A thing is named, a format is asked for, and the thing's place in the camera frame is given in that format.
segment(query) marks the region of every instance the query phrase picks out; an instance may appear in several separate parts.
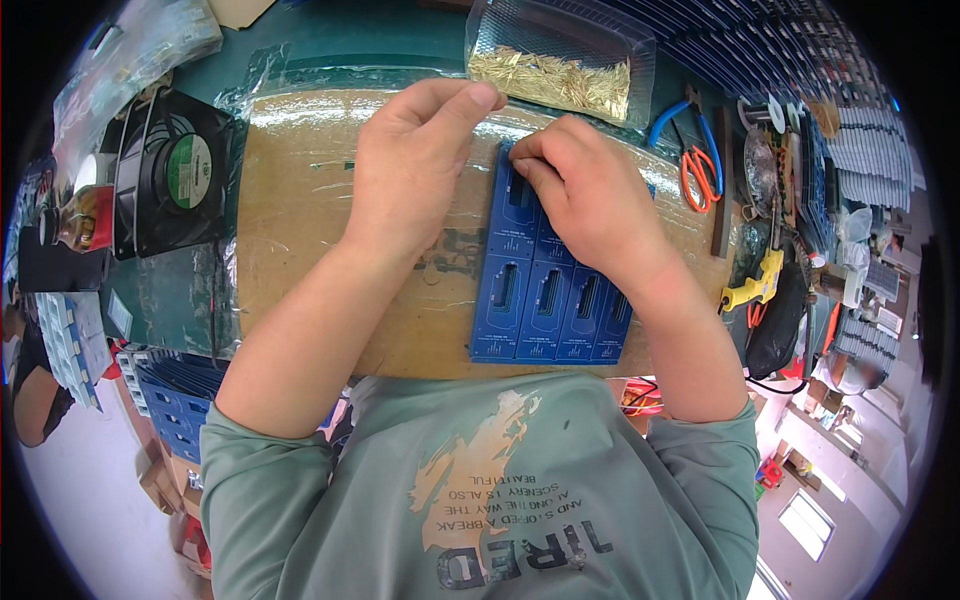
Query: person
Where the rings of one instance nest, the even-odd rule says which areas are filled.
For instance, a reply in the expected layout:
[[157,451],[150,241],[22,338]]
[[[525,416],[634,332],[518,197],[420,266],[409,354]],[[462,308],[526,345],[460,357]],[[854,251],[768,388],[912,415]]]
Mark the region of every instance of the person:
[[511,158],[630,300],[674,419],[644,440],[607,382],[576,372],[368,377],[331,471],[314,431],[437,239],[473,128],[505,103],[431,79],[361,129],[342,239],[246,338],[201,430],[217,597],[746,596],[758,454],[736,351],[637,168],[574,116]]
[[33,447],[47,441],[74,399],[54,379],[39,326],[28,316],[26,301],[15,284],[10,295],[11,303],[3,312],[3,341],[20,340],[12,387],[13,424],[20,442]]
[[844,396],[858,396],[875,390],[883,383],[883,370],[866,360],[851,360],[843,352],[827,352],[817,361],[810,374],[814,379]]

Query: black cable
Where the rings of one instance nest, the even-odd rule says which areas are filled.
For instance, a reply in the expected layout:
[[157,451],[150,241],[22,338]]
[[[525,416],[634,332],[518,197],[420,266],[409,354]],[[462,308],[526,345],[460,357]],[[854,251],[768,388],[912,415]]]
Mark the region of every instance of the black cable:
[[746,379],[747,381],[749,381],[749,382],[751,382],[751,383],[757,384],[758,386],[760,386],[760,387],[763,388],[764,390],[767,390],[768,392],[773,392],[774,394],[783,394],[784,396],[792,396],[792,395],[794,395],[794,394],[799,394],[800,391],[801,391],[803,388],[805,388],[805,387],[806,387],[806,384],[808,383],[808,381],[805,380],[805,381],[804,381],[803,383],[801,383],[796,389],[790,390],[789,392],[784,392],[784,391],[782,391],[782,390],[775,390],[775,389],[773,389],[773,388],[769,388],[769,387],[763,385],[762,383],[760,383],[759,381],[757,381],[756,379],[752,379],[751,377],[744,377],[744,379]]

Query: black fan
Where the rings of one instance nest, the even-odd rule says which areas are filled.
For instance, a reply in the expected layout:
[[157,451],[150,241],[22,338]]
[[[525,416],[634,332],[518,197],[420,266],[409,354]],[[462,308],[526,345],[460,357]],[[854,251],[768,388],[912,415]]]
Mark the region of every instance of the black fan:
[[113,252],[120,260],[224,236],[233,118],[169,87],[131,108],[114,186]]

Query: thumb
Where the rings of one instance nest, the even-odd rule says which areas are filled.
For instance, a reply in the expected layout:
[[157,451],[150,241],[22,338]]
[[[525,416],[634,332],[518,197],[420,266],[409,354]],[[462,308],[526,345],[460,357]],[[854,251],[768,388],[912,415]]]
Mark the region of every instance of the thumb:
[[506,104],[500,92],[487,82],[477,82],[461,89],[447,100],[420,130],[426,137],[437,140],[454,153],[468,141],[473,128],[492,110]]
[[569,207],[569,198],[564,180],[557,171],[539,158],[517,158],[514,169],[530,181],[551,222],[562,220]]

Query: blue pcb stack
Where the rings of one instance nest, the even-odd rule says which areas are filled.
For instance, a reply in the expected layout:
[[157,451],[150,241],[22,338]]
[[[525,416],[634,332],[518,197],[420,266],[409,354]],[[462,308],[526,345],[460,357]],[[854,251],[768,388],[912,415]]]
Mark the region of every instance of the blue pcb stack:
[[470,361],[615,365],[633,309],[550,227],[537,194],[510,162],[512,147],[504,141],[496,150]]
[[200,463],[200,428],[225,372],[214,368],[210,359],[192,354],[137,361],[140,390],[157,434],[174,454],[191,463]]

